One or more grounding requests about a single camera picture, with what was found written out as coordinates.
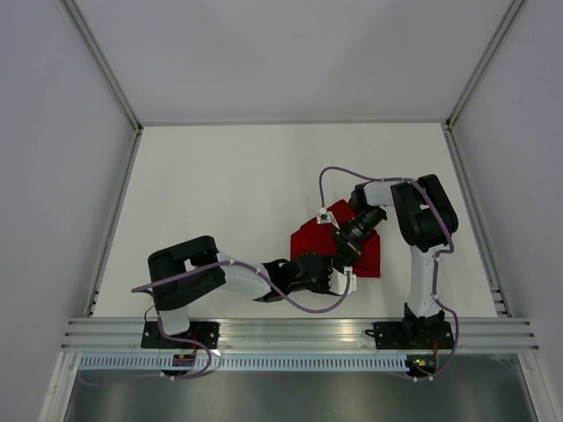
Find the red cloth napkin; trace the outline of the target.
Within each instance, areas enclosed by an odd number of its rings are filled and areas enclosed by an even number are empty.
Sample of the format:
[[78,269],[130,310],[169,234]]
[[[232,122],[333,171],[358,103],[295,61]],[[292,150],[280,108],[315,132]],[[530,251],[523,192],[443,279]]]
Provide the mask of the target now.
[[[333,213],[336,222],[342,226],[356,217],[355,211],[345,200],[334,202],[328,209]],[[332,224],[317,224],[316,219],[305,222],[290,236],[290,258],[298,258],[305,252],[316,252],[323,255],[335,255],[337,246],[331,237],[335,230]],[[375,229],[362,246],[362,255],[353,263],[354,272],[358,277],[379,278],[381,276],[381,241]]]

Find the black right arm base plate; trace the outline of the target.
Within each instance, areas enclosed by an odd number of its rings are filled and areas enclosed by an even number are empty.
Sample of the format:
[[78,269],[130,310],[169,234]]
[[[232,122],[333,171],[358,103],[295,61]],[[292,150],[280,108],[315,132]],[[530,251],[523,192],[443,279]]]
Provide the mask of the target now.
[[402,322],[373,323],[373,338],[377,350],[451,350],[454,335],[450,324],[407,328]]

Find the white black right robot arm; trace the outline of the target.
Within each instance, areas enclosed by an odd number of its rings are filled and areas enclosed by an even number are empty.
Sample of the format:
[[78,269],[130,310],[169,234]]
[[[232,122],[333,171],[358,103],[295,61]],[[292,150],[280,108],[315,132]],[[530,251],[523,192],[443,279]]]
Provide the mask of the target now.
[[338,268],[351,266],[363,253],[370,232],[395,210],[398,228],[410,248],[410,290],[401,320],[374,323],[366,334],[378,350],[452,349],[455,345],[446,307],[439,298],[440,261],[454,250],[457,214],[439,178],[383,178],[355,187],[348,205],[356,213],[331,234]]

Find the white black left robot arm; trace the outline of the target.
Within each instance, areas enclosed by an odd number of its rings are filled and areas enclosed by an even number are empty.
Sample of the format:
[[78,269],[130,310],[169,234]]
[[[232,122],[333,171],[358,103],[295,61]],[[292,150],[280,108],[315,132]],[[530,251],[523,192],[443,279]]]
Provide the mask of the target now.
[[220,251],[212,236],[155,251],[148,257],[148,268],[146,291],[162,324],[161,337],[174,348],[186,346],[192,337],[188,305],[217,289],[269,303],[304,290],[341,296],[350,288],[349,277],[333,268],[329,256],[307,252],[252,266]]

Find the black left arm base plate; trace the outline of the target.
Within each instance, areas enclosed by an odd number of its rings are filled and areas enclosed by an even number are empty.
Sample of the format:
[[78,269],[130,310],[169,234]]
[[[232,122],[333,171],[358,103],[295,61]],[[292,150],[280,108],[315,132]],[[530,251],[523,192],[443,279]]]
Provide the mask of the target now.
[[170,340],[163,336],[157,321],[149,321],[143,326],[141,348],[158,350],[200,348],[200,346],[193,343],[179,342],[178,338],[180,338],[196,341],[205,345],[208,349],[216,349],[219,329],[219,323],[209,321],[193,322],[188,331],[169,334],[169,337],[175,338],[175,340]]

